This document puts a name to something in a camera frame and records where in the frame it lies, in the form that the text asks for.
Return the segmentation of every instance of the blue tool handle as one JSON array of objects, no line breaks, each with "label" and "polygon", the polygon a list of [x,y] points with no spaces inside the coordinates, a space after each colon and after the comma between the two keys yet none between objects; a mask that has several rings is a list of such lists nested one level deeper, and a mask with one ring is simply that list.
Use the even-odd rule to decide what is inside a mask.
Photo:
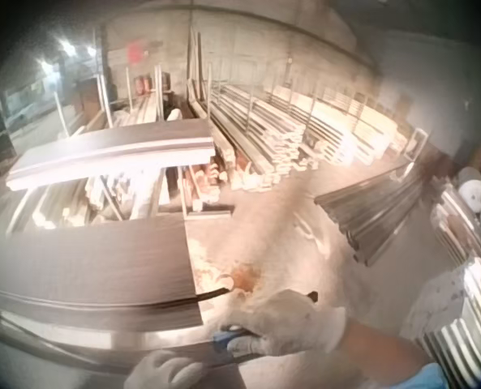
[{"label": "blue tool handle", "polygon": [[213,344],[218,351],[224,351],[227,350],[227,345],[231,340],[240,336],[249,335],[253,335],[253,333],[245,328],[230,331],[219,331],[213,334]]}]

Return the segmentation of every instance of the lumber stack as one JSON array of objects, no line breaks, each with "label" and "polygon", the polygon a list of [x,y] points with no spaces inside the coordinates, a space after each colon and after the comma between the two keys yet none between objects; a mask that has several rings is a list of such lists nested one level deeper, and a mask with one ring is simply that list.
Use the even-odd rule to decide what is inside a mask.
[{"label": "lumber stack", "polygon": [[481,382],[481,258],[424,285],[401,336],[415,341],[448,379],[449,387],[467,389]]},{"label": "lumber stack", "polygon": [[244,189],[268,189],[298,166],[305,126],[265,101],[251,101],[248,93],[226,85],[214,94],[212,115],[249,160],[246,166],[237,163]]},{"label": "lumber stack", "polygon": [[307,124],[305,144],[322,160],[349,165],[356,153],[356,141],[341,111],[290,89],[276,86],[269,103]]},{"label": "lumber stack", "polygon": [[308,122],[307,135],[321,142],[317,149],[329,163],[349,165],[356,156],[370,165],[396,138],[397,123],[368,106],[361,96],[353,98],[328,88],[314,102],[282,86],[265,91],[272,105]]}]

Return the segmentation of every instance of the gloved hand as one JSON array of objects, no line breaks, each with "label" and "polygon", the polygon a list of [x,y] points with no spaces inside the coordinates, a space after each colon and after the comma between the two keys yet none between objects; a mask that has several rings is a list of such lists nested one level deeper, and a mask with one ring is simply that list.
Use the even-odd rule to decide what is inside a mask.
[{"label": "gloved hand", "polygon": [[125,381],[125,389],[188,389],[205,376],[204,365],[167,350],[147,355]]},{"label": "gloved hand", "polygon": [[284,290],[260,304],[231,310],[221,322],[221,329],[227,331],[232,326],[254,334],[228,343],[227,348],[234,355],[279,356],[312,349],[328,353],[343,337],[346,310],[318,310],[307,296]]}]

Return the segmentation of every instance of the blue sleeve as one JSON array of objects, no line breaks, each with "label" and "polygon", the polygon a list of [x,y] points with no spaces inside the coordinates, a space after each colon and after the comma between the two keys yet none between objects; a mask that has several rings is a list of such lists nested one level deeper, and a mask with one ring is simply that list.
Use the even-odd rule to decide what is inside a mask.
[{"label": "blue sleeve", "polygon": [[437,363],[425,365],[414,377],[390,389],[448,389],[442,369]]}]

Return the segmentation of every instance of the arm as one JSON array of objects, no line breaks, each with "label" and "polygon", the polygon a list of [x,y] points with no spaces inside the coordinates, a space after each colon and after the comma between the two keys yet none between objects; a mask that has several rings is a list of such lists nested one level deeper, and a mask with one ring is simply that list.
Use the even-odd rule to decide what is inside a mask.
[{"label": "arm", "polygon": [[253,333],[231,340],[228,349],[232,353],[277,356],[339,349],[381,385],[402,383],[429,363],[427,355],[410,341],[348,319],[344,308],[318,310],[307,297],[291,290],[231,311],[222,328],[231,326]]},{"label": "arm", "polygon": [[415,376],[430,360],[409,340],[385,335],[353,319],[346,324],[338,349],[366,377],[381,385],[395,385]]}]

